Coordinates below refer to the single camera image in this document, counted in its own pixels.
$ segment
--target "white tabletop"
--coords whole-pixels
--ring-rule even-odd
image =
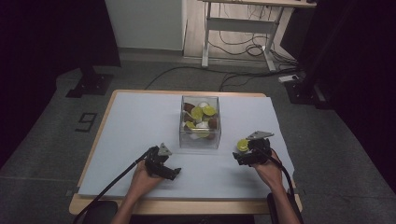
[[[276,113],[269,97],[220,96],[219,149],[180,148],[178,124],[181,95],[119,92],[107,116],[78,194],[96,195],[147,149],[164,142],[174,153],[166,162],[182,170],[163,181],[146,197],[167,199],[261,199],[270,190],[253,168],[233,158],[236,143],[254,131],[274,133],[271,146],[289,171],[294,172]],[[123,197],[133,171],[106,195]],[[288,187],[286,178],[284,186]]]

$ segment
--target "lemon slice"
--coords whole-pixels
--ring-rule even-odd
[[[241,152],[246,152],[248,151],[248,140],[247,139],[241,139],[238,141],[236,144],[236,147],[238,148],[239,151]]]
[[[196,106],[191,110],[191,116],[193,119],[202,119],[202,116],[204,115],[204,112],[202,111],[202,108],[199,106]]]
[[[202,137],[202,138],[208,137],[208,136],[210,135],[210,133],[204,132],[204,131],[197,131],[196,134],[197,134],[199,137]]]
[[[189,127],[189,129],[194,129],[195,125],[191,121],[186,121],[186,126]]]
[[[213,116],[216,114],[216,109],[213,108],[213,106],[211,106],[211,105],[204,106],[204,108],[202,108],[202,111],[204,112],[204,114],[206,114],[208,116]]]

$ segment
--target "desk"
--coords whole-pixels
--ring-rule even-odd
[[[282,17],[284,7],[315,7],[316,4],[308,4],[305,0],[200,0],[208,3],[205,27],[205,41],[202,50],[202,67],[208,67],[209,64],[209,31],[232,31],[255,34],[268,34],[269,39],[266,46],[262,47],[262,51],[267,61],[270,71],[275,71],[276,67],[270,56],[270,49],[274,42],[277,27],[279,26],[280,18]],[[271,6],[279,7],[279,11],[274,21],[251,21],[251,20],[237,20],[225,18],[213,18],[210,16],[212,3],[226,3],[226,4],[244,4],[255,6]]]
[[[92,155],[96,150],[99,138],[104,130],[106,120],[108,118],[111,107],[118,93],[134,92],[134,93],[156,93],[156,94],[184,94],[184,95],[207,95],[207,96],[238,96],[238,97],[264,97],[261,93],[231,93],[231,92],[196,92],[196,91],[114,91],[107,106],[104,119],[102,120],[98,134],[92,146],[89,158],[87,159],[81,179],[78,186],[81,186],[82,180],[90,165]],[[297,196],[298,204],[301,207],[300,200]],[[73,196],[70,203],[70,213],[77,214],[92,199],[84,198],[78,194]],[[114,200],[120,204],[121,199]],[[265,200],[238,200],[238,201],[220,201],[220,200],[153,200],[142,199],[134,209],[135,214],[141,215],[179,215],[179,214],[268,214],[268,206]]]

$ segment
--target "wall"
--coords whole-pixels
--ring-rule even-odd
[[[106,0],[119,48],[182,50],[186,0]]]

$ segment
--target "clear plastic container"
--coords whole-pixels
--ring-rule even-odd
[[[182,96],[179,142],[186,148],[219,148],[219,97]]]

